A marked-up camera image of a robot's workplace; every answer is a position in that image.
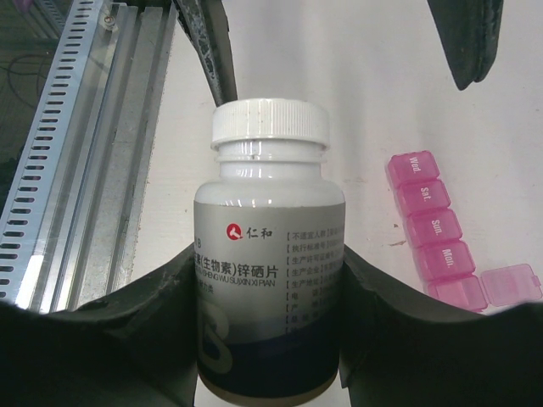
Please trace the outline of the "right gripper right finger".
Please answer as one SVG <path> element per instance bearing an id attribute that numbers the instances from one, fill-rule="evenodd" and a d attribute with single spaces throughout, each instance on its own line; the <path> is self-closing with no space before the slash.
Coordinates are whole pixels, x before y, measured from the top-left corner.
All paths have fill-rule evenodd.
<path id="1" fill-rule="evenodd" d="M 340 377 L 354 406 L 539 406 L 542 306 L 459 309 L 344 255 Z"/>

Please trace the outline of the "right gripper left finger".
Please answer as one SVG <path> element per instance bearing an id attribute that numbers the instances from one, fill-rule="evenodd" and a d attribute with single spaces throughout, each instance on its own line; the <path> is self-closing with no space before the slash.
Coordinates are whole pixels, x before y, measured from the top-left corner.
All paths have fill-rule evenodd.
<path id="1" fill-rule="evenodd" d="M 73 311 L 1 306 L 4 406 L 191 406 L 194 251 Z"/>

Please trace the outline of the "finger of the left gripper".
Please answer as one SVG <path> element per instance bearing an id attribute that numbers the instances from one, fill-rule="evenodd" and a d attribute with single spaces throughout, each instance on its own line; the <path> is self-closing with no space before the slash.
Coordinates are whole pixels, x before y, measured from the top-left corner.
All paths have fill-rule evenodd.
<path id="1" fill-rule="evenodd" d="M 192 43 L 216 106 L 238 99 L 229 24 L 221 0 L 175 0 L 178 21 Z"/>
<path id="2" fill-rule="evenodd" d="M 481 82 L 495 62 L 502 0 L 428 0 L 458 90 Z"/>

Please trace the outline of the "pink weekly pill organizer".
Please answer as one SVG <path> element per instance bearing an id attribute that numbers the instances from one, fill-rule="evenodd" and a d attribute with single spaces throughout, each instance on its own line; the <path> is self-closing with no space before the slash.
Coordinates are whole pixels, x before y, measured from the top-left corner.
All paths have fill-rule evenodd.
<path id="1" fill-rule="evenodd" d="M 476 271 L 437 162 L 428 150 L 394 155 L 387 176 L 424 292 L 472 312 L 542 300 L 530 265 Z"/>

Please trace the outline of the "white pill bottle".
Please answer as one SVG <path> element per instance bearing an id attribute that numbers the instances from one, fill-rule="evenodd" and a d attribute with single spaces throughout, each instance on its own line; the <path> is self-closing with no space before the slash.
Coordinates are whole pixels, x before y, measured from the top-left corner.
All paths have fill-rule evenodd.
<path id="1" fill-rule="evenodd" d="M 225 103 L 211 146 L 219 176 L 193 204 L 200 375 L 246 399 L 320 389 L 339 364 L 346 210 L 322 177 L 327 113 L 281 98 Z"/>

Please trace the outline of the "aluminium mounting rail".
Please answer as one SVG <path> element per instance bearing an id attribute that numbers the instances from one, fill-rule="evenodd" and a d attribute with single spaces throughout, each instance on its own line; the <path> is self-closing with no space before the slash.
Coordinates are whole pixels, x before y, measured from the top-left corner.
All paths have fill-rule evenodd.
<path id="1" fill-rule="evenodd" d="M 166 3 L 74 3 L 36 131 L 60 152 L 19 307 L 75 309 L 130 281 L 176 18 Z"/>

